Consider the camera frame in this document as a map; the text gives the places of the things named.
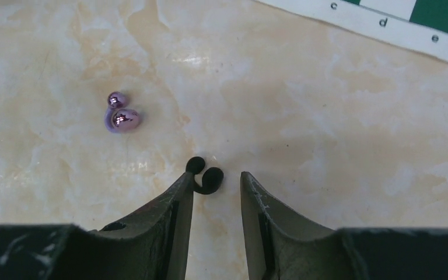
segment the purple bead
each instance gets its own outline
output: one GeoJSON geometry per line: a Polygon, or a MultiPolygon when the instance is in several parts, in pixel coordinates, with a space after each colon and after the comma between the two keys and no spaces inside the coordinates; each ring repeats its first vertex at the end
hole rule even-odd
{"type": "Polygon", "coordinates": [[[124,108],[128,105],[128,98],[120,92],[113,92],[107,98],[107,104],[112,109],[124,108]]]}
{"type": "Polygon", "coordinates": [[[121,109],[112,116],[112,125],[117,132],[128,132],[135,129],[141,122],[140,115],[131,109],[121,109]]]}

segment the chessboard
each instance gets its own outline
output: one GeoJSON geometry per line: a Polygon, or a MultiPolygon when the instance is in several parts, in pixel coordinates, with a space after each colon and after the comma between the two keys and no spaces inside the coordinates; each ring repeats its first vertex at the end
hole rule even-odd
{"type": "Polygon", "coordinates": [[[448,62],[448,0],[257,0],[448,62]]]}

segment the metallic bead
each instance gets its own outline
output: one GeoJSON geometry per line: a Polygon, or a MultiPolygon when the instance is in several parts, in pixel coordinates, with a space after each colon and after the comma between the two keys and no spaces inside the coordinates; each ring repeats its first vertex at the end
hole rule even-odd
{"type": "Polygon", "coordinates": [[[131,109],[121,109],[113,114],[112,125],[118,132],[135,129],[141,122],[140,115],[131,109]]]}
{"type": "Polygon", "coordinates": [[[128,98],[120,92],[113,92],[107,98],[107,104],[112,109],[123,108],[128,105],[128,98]]]}

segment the white chessboard square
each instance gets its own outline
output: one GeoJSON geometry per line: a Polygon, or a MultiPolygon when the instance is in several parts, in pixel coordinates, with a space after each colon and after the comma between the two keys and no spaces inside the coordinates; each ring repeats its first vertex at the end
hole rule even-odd
{"type": "Polygon", "coordinates": [[[409,20],[416,2],[417,0],[361,0],[360,6],[409,20]]]}

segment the marble surface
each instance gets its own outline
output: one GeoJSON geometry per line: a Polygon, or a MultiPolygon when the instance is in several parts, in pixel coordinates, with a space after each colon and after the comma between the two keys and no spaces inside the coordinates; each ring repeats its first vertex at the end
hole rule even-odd
{"type": "Polygon", "coordinates": [[[247,279],[243,170],[332,228],[448,226],[448,64],[249,0],[0,0],[0,223],[99,229],[194,155],[226,178],[187,279],[247,279]]]}

